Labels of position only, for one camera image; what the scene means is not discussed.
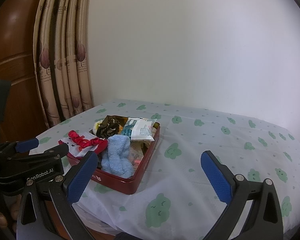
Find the wooden floor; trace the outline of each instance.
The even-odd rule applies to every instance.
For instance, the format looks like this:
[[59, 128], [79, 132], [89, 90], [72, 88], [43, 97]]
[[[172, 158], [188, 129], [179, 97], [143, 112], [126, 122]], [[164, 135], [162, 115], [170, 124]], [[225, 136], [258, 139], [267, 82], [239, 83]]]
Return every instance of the wooden floor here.
[[[65, 239], [71, 240], [58, 217], [58, 214], [53, 206], [53, 203], [51, 201], [46, 201], [46, 205], [49, 210], [50, 216], [59, 232], [59, 235]], [[94, 231], [90, 228], [89, 228], [89, 230], [96, 240], [113, 240], [114, 239], [114, 236], [103, 234], [103, 233]]]

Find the curtain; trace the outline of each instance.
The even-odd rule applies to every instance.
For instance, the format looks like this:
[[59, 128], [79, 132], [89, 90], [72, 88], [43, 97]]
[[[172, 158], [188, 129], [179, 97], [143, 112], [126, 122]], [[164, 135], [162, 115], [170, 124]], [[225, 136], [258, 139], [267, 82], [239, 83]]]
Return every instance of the curtain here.
[[88, 0], [40, 0], [34, 67], [47, 128], [92, 108], [86, 54]]

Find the white plastic packet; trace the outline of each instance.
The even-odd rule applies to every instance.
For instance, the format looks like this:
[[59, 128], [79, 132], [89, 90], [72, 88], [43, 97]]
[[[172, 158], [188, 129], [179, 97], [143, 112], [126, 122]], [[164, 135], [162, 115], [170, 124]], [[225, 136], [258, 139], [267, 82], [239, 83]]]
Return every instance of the white plastic packet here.
[[129, 118], [120, 134], [129, 136], [131, 141], [154, 141], [152, 126], [156, 119]]

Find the wooden door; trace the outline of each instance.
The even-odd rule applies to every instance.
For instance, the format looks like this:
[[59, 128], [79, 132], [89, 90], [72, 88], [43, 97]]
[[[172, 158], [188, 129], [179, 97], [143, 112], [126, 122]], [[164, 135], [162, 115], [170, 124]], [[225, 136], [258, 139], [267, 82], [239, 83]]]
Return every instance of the wooden door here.
[[26, 140], [46, 130], [33, 63], [39, 0], [5, 0], [0, 7], [0, 79], [12, 82], [0, 141]]

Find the light blue plush cloth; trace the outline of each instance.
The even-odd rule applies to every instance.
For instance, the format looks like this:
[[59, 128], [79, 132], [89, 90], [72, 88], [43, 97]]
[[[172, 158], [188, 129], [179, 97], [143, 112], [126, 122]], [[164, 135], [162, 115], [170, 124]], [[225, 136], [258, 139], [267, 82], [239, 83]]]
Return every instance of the light blue plush cloth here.
[[103, 151], [102, 170], [122, 178], [129, 178], [134, 174], [132, 164], [128, 160], [130, 138], [116, 134], [108, 138], [108, 147]]

